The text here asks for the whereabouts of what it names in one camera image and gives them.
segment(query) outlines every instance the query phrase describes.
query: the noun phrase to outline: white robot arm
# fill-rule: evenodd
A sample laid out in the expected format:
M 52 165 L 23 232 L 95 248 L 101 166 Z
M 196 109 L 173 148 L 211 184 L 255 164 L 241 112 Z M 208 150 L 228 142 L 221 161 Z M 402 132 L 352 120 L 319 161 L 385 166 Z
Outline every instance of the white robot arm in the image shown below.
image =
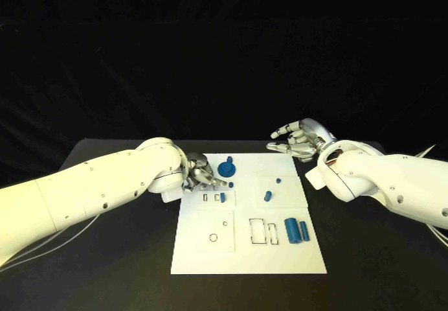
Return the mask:
M 428 150 L 417 157 L 383 155 L 365 143 L 337 141 L 313 119 L 284 126 L 271 137 L 291 131 L 291 145 L 270 143 L 267 148 L 303 162 L 320 154 L 317 166 L 306 174 L 316 189 L 327 186 L 346 202 L 372 196 L 392 212 L 448 229 L 448 163 L 424 159 Z
M 226 186 L 203 154 L 183 153 L 167 138 L 143 142 L 67 170 L 0 190 L 0 266 L 29 244 L 140 197 L 179 199 L 195 186 Z

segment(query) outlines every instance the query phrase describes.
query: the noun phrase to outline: cable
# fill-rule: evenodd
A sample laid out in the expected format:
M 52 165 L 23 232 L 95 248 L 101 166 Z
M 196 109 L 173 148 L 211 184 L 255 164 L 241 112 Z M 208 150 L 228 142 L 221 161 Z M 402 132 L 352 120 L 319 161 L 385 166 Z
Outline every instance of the cable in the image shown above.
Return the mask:
M 441 242 L 445 244 L 445 246 L 448 247 L 448 243 L 444 241 L 448 240 L 448 238 L 442 235 L 442 233 L 440 232 L 440 230 L 437 230 L 437 228 L 432 225 L 428 225 L 428 228 L 431 230 L 431 232 L 434 233 L 434 235 L 437 236 L 437 238 L 441 240 Z
M 54 240 L 54 238 L 56 238 L 56 236 L 67 230 L 67 228 L 64 230 L 61 230 L 51 238 L 48 238 L 35 248 L 32 248 L 29 251 L 26 251 L 23 254 L 20 254 L 19 256 L 10 258 L 5 264 L 10 264 L 13 261 L 16 261 L 20 257 L 23 257 L 25 255 L 28 255 L 32 251 L 38 250 L 49 241 Z
M 100 215 L 97 215 L 97 217 L 94 218 L 94 220 L 90 222 L 90 224 L 84 227 L 84 229 L 71 237 L 71 239 L 68 241 L 65 241 L 59 246 L 56 246 L 54 249 L 51 249 L 49 251 L 46 251 L 45 253 L 42 253 L 41 255 L 31 257 L 29 259 L 22 260 L 20 262 L 16 262 L 15 264 L 12 264 L 10 266 L 5 267 L 0 269 L 0 273 L 6 270 L 9 270 L 12 267 L 15 267 L 16 265 L 28 262 L 32 259 L 36 259 L 38 257 L 46 255 L 48 253 L 54 252 L 58 248 L 61 248 L 69 241 L 72 241 L 75 239 L 75 237 L 87 230 L 87 228 L 92 225 L 94 221 L 97 220 L 97 218 L 100 217 Z

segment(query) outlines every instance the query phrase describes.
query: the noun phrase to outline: white paper board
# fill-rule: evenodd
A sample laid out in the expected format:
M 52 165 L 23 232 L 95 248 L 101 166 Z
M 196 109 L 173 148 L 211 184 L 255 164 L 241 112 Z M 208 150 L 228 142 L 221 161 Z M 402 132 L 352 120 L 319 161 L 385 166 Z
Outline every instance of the white paper board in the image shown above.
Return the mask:
M 215 190 L 211 190 L 211 187 L 209 190 L 196 189 L 192 194 L 185 194 L 172 274 L 327 273 L 291 156 L 287 154 L 206 155 L 216 177 L 219 163 L 232 156 L 237 174 L 222 179 L 232 181 L 235 186 L 234 188 L 216 187 Z M 275 182 L 277 178 L 283 179 L 280 184 Z M 267 190 L 273 191 L 271 202 L 264 201 Z M 224 191 L 229 201 L 226 200 L 225 203 L 203 201 L 205 192 L 215 194 Z M 229 220 L 228 226 L 232 222 L 232 227 L 219 227 L 225 217 Z M 291 217 L 298 222 L 307 223 L 310 242 L 290 244 L 284 220 Z M 251 242 L 251 218 L 264 219 L 267 244 Z M 268 224 L 275 224 L 278 245 L 271 243 Z M 206 240 L 213 230 L 218 232 L 219 229 L 229 228 L 234 230 L 234 249 L 229 248 L 232 244 L 229 231 L 221 233 L 222 244 L 218 244 L 219 234 L 218 241 Z

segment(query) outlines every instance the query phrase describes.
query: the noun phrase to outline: table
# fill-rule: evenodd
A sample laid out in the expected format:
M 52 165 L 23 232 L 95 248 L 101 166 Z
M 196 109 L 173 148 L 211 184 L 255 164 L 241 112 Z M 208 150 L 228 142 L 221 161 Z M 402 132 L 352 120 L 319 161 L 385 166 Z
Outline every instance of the table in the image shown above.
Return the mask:
M 61 169 L 140 143 L 85 139 Z M 186 152 L 270 152 L 267 141 L 175 143 Z M 313 166 L 296 160 L 327 275 L 170 275 L 179 201 L 147 192 L 67 246 L 0 275 L 2 309 L 445 310 L 448 250 L 427 226 L 372 198 L 345 203 L 314 190 L 304 178 Z

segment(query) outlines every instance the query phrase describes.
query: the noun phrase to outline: small blue piece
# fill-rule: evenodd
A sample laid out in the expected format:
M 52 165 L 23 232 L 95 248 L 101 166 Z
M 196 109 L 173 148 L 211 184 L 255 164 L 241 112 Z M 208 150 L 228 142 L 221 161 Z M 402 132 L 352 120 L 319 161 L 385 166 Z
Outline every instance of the small blue piece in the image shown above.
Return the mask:
M 267 202 L 270 202 L 271 196 L 273 196 L 273 192 L 271 192 L 271 191 L 267 191 L 267 195 L 264 196 L 264 200 L 265 200 Z
M 237 167 L 234 165 L 234 159 L 232 157 L 226 158 L 226 162 L 224 162 L 219 166 L 218 166 L 218 173 L 222 177 L 232 177 L 237 171 Z
M 304 241 L 310 241 L 309 230 L 306 222 L 301 222 L 301 236 L 304 237 Z
M 298 231 L 296 218 L 285 219 L 285 228 L 287 228 L 290 243 L 291 244 L 300 243 L 301 242 L 301 232 Z

